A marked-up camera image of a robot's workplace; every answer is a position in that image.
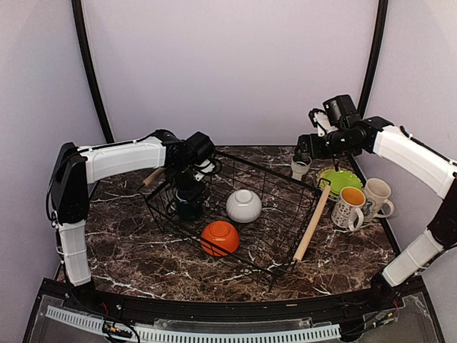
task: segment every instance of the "green plate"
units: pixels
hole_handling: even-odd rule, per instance
[[[317,174],[316,183],[319,184],[320,179],[327,179],[331,183],[331,193],[330,197],[338,198],[341,193],[341,190],[344,187],[355,187],[357,189],[362,189],[362,181],[352,172],[344,168],[338,168],[338,171],[334,167],[329,167],[322,169]],[[323,189],[328,182],[322,181],[319,185]]]

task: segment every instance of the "wooden dowel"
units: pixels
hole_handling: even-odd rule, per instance
[[[314,230],[316,230],[316,226],[319,223],[319,219],[321,218],[323,208],[326,205],[328,196],[330,194],[330,186],[326,185],[325,188],[323,189],[321,198],[319,199],[319,202],[316,206],[316,209],[314,210],[313,216],[311,217],[311,221],[308,224],[308,227],[306,228],[305,234],[303,235],[303,238],[301,239],[300,245],[298,246],[294,256],[293,260],[300,262],[301,259],[303,259],[303,256],[305,254],[306,249],[308,249],[309,242],[311,241],[311,237],[314,234]]]
[[[162,174],[165,172],[165,168],[158,168],[156,170],[154,170],[154,172],[149,175],[148,177],[146,177],[144,180],[143,180],[143,184],[144,186],[149,186],[150,184],[152,184],[154,181],[156,181],[159,177],[162,176]]]

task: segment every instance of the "white bowl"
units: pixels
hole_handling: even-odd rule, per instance
[[[250,223],[262,213],[262,201],[252,191],[240,189],[230,194],[226,203],[227,215],[238,223]]]

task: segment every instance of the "marble countertop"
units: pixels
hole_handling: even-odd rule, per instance
[[[289,175],[291,147],[224,147],[221,151]],[[303,178],[331,161],[313,161]],[[347,161],[341,167],[351,169]],[[269,292],[246,271],[221,263],[182,239],[162,233],[137,192],[151,170],[100,181],[86,223],[86,242],[97,289],[157,299],[260,302],[340,294],[369,287],[370,278],[394,257],[375,220],[356,233],[334,226],[328,202],[303,261]]]

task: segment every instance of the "patterned mug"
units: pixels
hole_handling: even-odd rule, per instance
[[[392,215],[395,206],[388,199],[392,191],[387,183],[380,179],[369,179],[363,188],[363,193],[366,198],[365,205],[362,208],[365,222],[369,222],[373,218],[387,218]],[[390,211],[388,214],[379,214],[384,204],[389,206]]]
[[[362,207],[365,204],[365,200],[365,195],[360,189],[344,187],[331,213],[332,222],[337,227],[349,228],[352,232],[358,231],[363,223]]]

